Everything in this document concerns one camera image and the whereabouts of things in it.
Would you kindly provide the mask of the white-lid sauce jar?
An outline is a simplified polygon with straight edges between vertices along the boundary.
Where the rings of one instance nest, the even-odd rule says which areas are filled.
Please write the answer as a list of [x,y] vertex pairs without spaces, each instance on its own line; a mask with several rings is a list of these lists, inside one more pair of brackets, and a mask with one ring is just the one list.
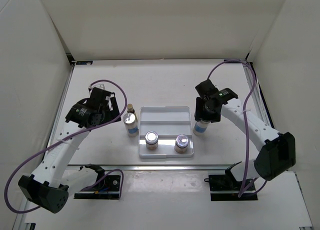
[[149,150],[155,150],[158,147],[159,136],[155,131],[149,131],[145,135],[145,145]]
[[189,146],[189,138],[185,134],[180,134],[175,139],[174,150],[178,154],[184,154]]

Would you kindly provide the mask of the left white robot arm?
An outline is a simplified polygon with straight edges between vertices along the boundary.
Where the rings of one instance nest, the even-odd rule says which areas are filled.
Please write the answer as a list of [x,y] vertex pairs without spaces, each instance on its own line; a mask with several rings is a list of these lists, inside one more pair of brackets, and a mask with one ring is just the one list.
[[100,190],[105,184],[105,170],[87,164],[67,177],[64,172],[91,128],[120,121],[115,93],[94,87],[88,98],[79,100],[65,117],[57,145],[51,148],[40,165],[23,175],[18,186],[24,196],[41,208],[58,213],[69,196],[83,189]]

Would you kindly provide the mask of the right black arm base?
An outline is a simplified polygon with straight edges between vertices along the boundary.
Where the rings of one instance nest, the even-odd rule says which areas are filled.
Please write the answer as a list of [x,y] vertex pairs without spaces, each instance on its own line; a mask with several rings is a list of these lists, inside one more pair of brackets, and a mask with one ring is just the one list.
[[252,184],[247,190],[238,196],[241,190],[241,181],[235,181],[231,176],[231,167],[228,167],[223,174],[209,174],[204,182],[209,184],[210,200],[212,202],[239,202],[239,201],[257,201],[255,185]]

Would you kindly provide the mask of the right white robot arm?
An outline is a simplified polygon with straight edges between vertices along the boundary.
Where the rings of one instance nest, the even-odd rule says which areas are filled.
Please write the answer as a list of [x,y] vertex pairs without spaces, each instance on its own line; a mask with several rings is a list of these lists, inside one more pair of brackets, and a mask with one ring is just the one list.
[[255,159],[239,162],[225,170],[224,183],[230,190],[238,189],[243,179],[262,178],[271,181],[296,164],[296,140],[290,133],[280,133],[245,110],[238,95],[229,88],[218,90],[207,79],[195,87],[195,120],[218,123],[222,117],[235,124],[258,151]]

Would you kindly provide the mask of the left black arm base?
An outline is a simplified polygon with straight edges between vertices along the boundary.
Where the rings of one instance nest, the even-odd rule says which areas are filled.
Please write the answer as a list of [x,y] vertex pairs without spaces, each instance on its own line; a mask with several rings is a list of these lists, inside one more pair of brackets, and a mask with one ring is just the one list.
[[87,191],[76,192],[73,198],[76,200],[119,200],[122,196],[124,184],[124,172],[120,169],[113,169],[106,172],[101,166],[94,164],[87,164],[81,166],[83,168],[91,169],[97,173],[95,184]]

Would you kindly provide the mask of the silver-lid shaker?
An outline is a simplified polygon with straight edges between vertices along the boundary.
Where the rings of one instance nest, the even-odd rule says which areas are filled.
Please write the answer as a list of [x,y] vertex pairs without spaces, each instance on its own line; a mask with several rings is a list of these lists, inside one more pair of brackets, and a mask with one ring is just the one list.
[[205,131],[207,130],[209,124],[210,124],[209,121],[204,121],[204,120],[197,121],[193,127],[193,133],[196,136],[200,136],[200,135],[204,134]]
[[133,113],[131,112],[126,113],[123,116],[123,123],[126,128],[126,132],[128,136],[135,137],[138,135],[139,133],[138,123],[137,123],[136,116]]

